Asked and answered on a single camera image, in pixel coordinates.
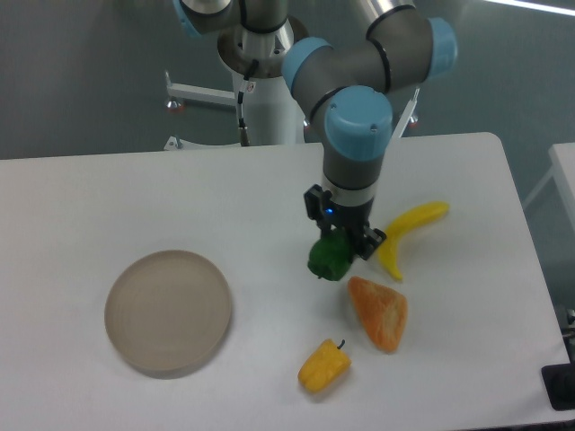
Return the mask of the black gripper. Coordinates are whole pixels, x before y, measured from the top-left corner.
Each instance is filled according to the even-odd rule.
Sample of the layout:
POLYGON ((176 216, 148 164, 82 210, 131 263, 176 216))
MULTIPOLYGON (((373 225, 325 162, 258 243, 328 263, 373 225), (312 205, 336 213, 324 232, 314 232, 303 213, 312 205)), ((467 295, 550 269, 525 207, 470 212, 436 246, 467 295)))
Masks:
POLYGON ((342 228, 353 254, 368 260, 385 242, 386 234, 369 226, 369 215, 375 197, 375 185, 363 189, 344 189, 331 181, 314 184, 305 194, 305 210, 320 229, 321 238, 332 228, 342 228))

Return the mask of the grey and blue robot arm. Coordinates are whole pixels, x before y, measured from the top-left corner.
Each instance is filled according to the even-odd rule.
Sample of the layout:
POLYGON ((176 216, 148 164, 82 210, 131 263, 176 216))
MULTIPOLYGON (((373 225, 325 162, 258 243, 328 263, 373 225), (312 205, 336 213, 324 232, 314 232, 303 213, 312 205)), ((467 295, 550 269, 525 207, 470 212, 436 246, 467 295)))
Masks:
POLYGON ((457 58, 452 26, 422 16, 411 1, 358 1, 364 38, 334 48, 311 37, 285 1, 177 1, 192 37, 214 32, 222 62, 236 77, 234 107, 242 146, 287 142, 292 120, 259 113, 254 103, 278 81, 323 145, 323 178, 305 193, 305 208, 322 235, 340 228, 352 258, 369 258, 385 234, 368 222, 393 132, 389 92, 450 71, 457 58), (259 139, 257 131, 263 131, 259 139))

